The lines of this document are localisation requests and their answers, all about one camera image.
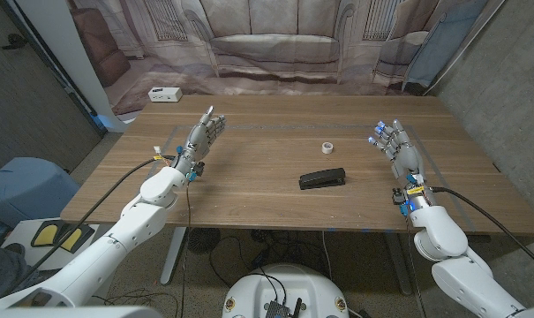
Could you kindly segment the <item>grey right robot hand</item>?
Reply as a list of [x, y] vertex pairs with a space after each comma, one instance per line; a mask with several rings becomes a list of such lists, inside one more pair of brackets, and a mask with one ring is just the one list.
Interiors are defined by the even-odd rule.
[[391, 170], [401, 186], [423, 184], [424, 161], [400, 121], [395, 119], [391, 125], [379, 121], [374, 131], [377, 138], [369, 137], [368, 142], [391, 162]]

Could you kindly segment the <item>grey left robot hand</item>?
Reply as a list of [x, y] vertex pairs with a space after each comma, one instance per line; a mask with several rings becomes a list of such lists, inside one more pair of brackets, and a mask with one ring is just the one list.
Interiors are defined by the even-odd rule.
[[214, 141], [223, 132], [225, 123], [224, 115], [214, 117], [214, 107], [210, 106], [192, 128], [182, 152], [173, 160], [172, 167], [185, 174], [197, 162], [202, 161], [209, 153]]

